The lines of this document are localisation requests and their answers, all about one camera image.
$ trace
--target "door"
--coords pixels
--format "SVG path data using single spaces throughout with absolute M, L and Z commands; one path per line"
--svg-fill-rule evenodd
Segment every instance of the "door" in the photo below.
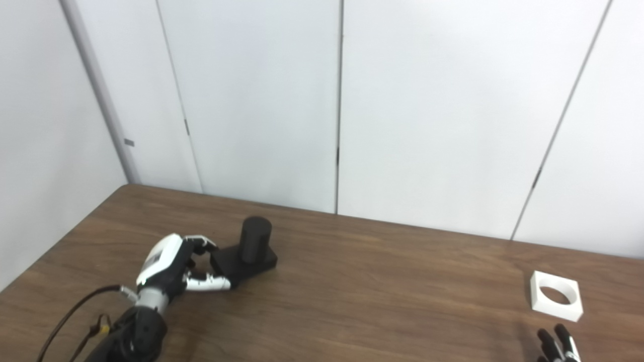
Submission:
M 613 1 L 515 240 L 644 257 L 643 16 Z
M 333 212 L 339 1 L 159 1 L 205 193 Z
M 136 184 L 201 193 L 154 0 L 64 0 Z
M 606 0 L 345 0 L 340 214 L 509 239 Z

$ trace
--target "white robotic hand casing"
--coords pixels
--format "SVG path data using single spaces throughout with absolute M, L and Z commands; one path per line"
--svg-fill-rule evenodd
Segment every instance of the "white robotic hand casing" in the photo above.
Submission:
M 148 278 L 166 270 L 172 264 L 183 242 L 178 234 L 170 234 L 159 240 L 143 263 L 137 278 L 137 286 L 145 285 Z

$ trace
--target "brown wood grain tabletop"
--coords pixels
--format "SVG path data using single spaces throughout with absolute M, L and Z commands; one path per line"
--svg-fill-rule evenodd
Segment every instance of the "brown wood grain tabletop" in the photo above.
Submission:
M 277 268 L 234 291 L 175 299 L 159 361 L 534 362 L 536 331 L 552 333 L 559 322 L 584 362 L 644 361 L 644 260 L 134 185 L 0 292 L 0 361 L 34 361 L 60 318 L 94 289 L 133 288 L 165 235 L 234 245 L 253 215 L 273 224 Z M 578 323 L 531 310 L 534 270 L 579 282 Z M 116 319 L 128 307 L 118 294 L 92 299 L 45 361 L 67 362 L 100 313 Z

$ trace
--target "white wall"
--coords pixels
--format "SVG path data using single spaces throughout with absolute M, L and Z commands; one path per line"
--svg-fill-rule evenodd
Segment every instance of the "white wall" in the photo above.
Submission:
M 643 35 L 614 0 L 516 240 L 644 258 Z
M 133 181 L 202 192 L 155 0 L 63 1 L 92 58 Z
M 0 290 L 126 180 L 57 1 L 0 2 Z
M 159 5 L 204 192 L 334 212 L 339 0 Z
M 345 0 L 339 213 L 510 238 L 606 0 Z

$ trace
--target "white square block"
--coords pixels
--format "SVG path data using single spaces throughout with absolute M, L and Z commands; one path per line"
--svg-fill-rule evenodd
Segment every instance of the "white square block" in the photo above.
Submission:
M 541 291 L 542 287 L 552 288 L 563 294 L 570 304 L 557 303 Z M 572 279 L 535 271 L 530 279 L 532 309 L 551 316 L 576 322 L 583 314 L 579 285 Z

